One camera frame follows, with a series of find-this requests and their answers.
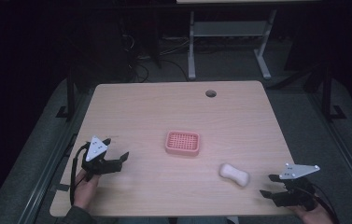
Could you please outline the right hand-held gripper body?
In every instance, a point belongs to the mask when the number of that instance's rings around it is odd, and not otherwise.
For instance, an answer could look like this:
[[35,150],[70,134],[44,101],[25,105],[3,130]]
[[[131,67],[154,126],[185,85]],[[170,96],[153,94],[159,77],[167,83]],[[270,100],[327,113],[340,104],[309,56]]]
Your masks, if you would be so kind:
[[283,192],[273,193],[273,202],[277,207],[303,206],[307,211],[316,208],[314,197],[316,190],[307,176],[318,172],[318,165],[301,165],[287,163],[279,175],[286,189]]

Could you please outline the white soap bar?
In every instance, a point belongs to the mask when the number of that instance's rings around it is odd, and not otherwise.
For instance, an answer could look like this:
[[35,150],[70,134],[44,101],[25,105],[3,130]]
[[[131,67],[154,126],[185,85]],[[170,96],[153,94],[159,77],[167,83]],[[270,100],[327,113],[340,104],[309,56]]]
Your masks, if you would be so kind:
[[239,170],[229,163],[220,165],[219,175],[223,178],[230,179],[241,187],[245,187],[249,183],[249,173]]

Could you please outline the person's right hand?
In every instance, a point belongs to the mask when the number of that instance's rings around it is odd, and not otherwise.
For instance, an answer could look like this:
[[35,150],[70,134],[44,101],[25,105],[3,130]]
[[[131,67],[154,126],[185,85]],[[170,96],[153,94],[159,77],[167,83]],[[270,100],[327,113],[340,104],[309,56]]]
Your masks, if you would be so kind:
[[288,206],[303,224],[334,224],[329,213],[318,203],[316,208],[306,211],[302,206]]

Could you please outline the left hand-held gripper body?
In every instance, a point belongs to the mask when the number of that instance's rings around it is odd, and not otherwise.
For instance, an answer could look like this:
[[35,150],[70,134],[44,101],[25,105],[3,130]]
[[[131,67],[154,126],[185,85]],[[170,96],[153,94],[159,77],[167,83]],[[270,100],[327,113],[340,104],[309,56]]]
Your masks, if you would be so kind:
[[115,163],[115,160],[107,161],[105,159],[108,147],[97,136],[94,135],[92,137],[81,165],[87,172],[85,177],[87,181],[91,180],[94,175],[105,175],[121,171],[122,164]]

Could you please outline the pink soap dish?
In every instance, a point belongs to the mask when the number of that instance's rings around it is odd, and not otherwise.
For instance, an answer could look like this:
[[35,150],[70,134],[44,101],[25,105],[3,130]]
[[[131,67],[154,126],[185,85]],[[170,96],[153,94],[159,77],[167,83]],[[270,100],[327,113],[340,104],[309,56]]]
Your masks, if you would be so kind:
[[165,151],[169,154],[195,157],[200,152],[198,133],[170,131],[166,135]]

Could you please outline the person's left hand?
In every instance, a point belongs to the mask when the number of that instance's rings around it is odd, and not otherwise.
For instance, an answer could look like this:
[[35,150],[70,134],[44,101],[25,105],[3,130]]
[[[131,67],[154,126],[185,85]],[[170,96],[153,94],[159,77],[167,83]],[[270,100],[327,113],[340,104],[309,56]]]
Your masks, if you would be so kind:
[[94,175],[91,180],[87,181],[85,179],[86,174],[87,172],[81,169],[76,176],[74,206],[89,211],[91,202],[96,194],[100,176]]

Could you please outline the black metal stand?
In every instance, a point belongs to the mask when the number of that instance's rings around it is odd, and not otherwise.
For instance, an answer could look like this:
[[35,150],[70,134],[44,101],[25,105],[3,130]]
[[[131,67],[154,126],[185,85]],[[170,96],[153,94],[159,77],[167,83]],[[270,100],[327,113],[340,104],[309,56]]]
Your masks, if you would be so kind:
[[332,75],[331,67],[326,63],[316,64],[309,72],[303,89],[309,93],[321,89],[320,110],[325,119],[332,122],[334,119],[345,119],[344,111],[338,105],[331,104]]
[[77,82],[80,80],[80,69],[70,66],[66,78],[66,105],[62,105],[56,117],[71,121],[77,113],[80,93]]

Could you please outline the white metal table frame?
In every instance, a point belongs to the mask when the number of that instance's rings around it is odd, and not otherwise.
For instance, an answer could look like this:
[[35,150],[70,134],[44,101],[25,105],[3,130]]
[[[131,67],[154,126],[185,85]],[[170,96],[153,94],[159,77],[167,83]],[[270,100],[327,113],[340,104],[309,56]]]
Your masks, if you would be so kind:
[[276,10],[272,10],[266,21],[196,21],[194,12],[190,14],[188,80],[196,79],[194,41],[196,37],[260,37],[260,46],[254,49],[254,55],[262,77],[272,78],[264,60],[264,51],[274,26]]

